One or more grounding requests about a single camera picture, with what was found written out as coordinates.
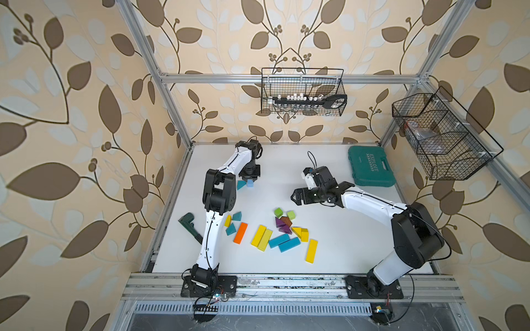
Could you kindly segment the yellow triangle block red pattern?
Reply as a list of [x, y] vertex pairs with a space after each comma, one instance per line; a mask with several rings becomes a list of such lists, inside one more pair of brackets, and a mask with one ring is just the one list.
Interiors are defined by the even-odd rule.
[[231, 220], [232, 220], [231, 216], [228, 215], [228, 216], [226, 217], [226, 219], [225, 219], [224, 226], [225, 226], [225, 227], [229, 227], [230, 224], [231, 224]]

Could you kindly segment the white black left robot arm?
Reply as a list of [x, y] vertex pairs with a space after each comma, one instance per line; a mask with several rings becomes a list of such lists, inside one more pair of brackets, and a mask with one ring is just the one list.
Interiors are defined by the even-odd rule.
[[202, 203], [206, 211], [205, 233], [196, 263], [189, 276], [182, 276], [181, 296], [187, 298], [234, 297], [237, 291], [235, 275], [219, 274], [219, 254], [216, 251], [219, 234], [237, 199], [237, 180], [255, 181], [260, 176], [256, 160], [262, 156], [262, 145], [254, 137], [236, 143], [227, 162], [206, 172]]

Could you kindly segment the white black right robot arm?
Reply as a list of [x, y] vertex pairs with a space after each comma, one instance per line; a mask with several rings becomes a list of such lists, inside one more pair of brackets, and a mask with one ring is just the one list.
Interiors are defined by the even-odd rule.
[[305, 168], [306, 187], [294, 190], [296, 205], [321, 204], [354, 210], [385, 226], [393, 236], [393, 250], [366, 275], [367, 292], [375, 297], [389, 289], [400, 277], [417, 270], [441, 250], [446, 241], [426, 207], [394, 203], [356, 188], [353, 183], [338, 183], [326, 166]]

